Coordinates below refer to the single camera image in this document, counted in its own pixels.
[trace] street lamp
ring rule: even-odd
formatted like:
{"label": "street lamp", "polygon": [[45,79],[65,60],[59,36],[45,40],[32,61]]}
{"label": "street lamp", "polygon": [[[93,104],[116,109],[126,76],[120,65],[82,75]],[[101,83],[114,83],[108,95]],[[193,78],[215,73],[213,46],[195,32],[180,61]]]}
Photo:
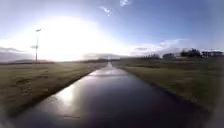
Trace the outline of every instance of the street lamp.
{"label": "street lamp", "polygon": [[35,46],[35,49],[36,49],[36,63],[37,63],[37,60],[38,60],[38,56],[37,56],[37,50],[38,50],[38,48],[39,48],[39,45],[38,45],[38,32],[40,32],[41,31],[41,29],[37,29],[36,30],[36,33],[37,33],[37,44],[36,44],[36,46]]}

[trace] grass verge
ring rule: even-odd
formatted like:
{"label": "grass verge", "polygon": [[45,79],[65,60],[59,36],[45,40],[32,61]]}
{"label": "grass verge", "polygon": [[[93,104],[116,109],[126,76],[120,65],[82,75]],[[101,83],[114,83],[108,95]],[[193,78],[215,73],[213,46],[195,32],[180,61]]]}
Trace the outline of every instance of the grass verge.
{"label": "grass verge", "polygon": [[15,116],[102,67],[93,63],[0,65],[0,110]]}
{"label": "grass verge", "polygon": [[187,62],[181,62],[181,66],[178,65],[178,62],[172,62],[172,65],[158,63],[138,61],[135,63],[117,62],[116,65],[140,79],[194,102],[206,110],[211,111],[213,109],[219,95],[222,79],[221,68],[216,65],[215,68],[208,69],[202,65],[202,62],[194,62],[193,68]]}

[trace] wet road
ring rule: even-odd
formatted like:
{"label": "wet road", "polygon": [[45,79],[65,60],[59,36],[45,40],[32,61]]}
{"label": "wet road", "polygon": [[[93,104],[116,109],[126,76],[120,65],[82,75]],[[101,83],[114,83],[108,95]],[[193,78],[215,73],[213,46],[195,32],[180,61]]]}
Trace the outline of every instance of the wet road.
{"label": "wet road", "polygon": [[17,128],[200,127],[200,108],[108,65],[28,109]]}

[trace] building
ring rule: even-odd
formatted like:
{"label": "building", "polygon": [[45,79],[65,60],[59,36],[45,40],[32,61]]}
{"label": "building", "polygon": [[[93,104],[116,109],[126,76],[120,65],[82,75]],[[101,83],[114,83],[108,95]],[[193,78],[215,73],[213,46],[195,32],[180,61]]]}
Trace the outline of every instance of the building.
{"label": "building", "polygon": [[174,57],[177,58],[177,59],[184,58],[184,57],[181,56],[180,52],[174,53]]}
{"label": "building", "polygon": [[202,56],[205,57],[205,58],[221,57],[221,56],[223,56],[223,52],[220,52],[220,51],[202,51]]}
{"label": "building", "polygon": [[175,58],[173,53],[166,53],[163,55],[163,59],[173,59]]}

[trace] distant hill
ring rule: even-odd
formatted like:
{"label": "distant hill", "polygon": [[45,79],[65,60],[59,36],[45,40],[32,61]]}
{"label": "distant hill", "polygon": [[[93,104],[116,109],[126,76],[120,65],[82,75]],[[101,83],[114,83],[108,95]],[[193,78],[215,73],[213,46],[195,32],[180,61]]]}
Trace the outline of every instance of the distant hill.
{"label": "distant hill", "polygon": [[[7,62],[7,64],[34,64],[34,63],[36,63],[36,60],[29,60],[29,59]],[[55,62],[48,60],[38,60],[38,63],[55,63]]]}
{"label": "distant hill", "polygon": [[120,59],[122,56],[110,53],[88,53],[84,55],[84,59],[97,60],[97,59]]}
{"label": "distant hill", "polygon": [[6,63],[15,60],[23,60],[23,59],[33,59],[31,54],[28,54],[23,51],[19,51],[14,48],[4,48],[0,47],[0,62]]}

